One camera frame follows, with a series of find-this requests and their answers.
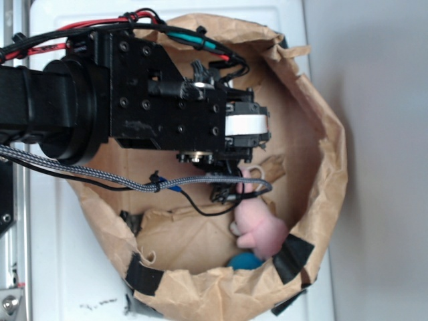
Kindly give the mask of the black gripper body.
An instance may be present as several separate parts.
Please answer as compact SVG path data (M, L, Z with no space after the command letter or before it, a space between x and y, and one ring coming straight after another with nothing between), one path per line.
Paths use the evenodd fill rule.
M218 60L193 60L186 78L158 43L120 31L94 34L94 63L108 70L109 135L123 148L173 150L182 163L193 163L214 177L214 202L239 201L251 191L236 191L238 164L270 139L269 112L251 90L231 87L234 67L244 60L206 39L173 32L180 42L206 49Z

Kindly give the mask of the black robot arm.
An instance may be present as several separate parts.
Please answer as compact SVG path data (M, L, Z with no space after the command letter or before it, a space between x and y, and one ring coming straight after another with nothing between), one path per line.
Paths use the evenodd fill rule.
M123 148L174 150L214 184L213 201L241 201L256 192L235 192L246 184L238 169L270 139L268 111L251 90L229 87L245 75L246 61L205 36L165 24L157 31L179 43L219 56L192 63L184 77L164 47L132 34L137 23L72 28L33 37L17 36L1 49L1 60L32 54L45 41L64 38L66 55L42 71L1 66L1 154L28 162L12 142L38 144L37 164L86 174L101 144L113 138Z

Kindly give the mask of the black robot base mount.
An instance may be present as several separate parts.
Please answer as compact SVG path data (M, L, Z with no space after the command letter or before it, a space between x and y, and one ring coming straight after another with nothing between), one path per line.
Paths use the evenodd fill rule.
M10 161L1 161L1 236L3 236L15 223L14 207L14 184L13 184L13 164Z

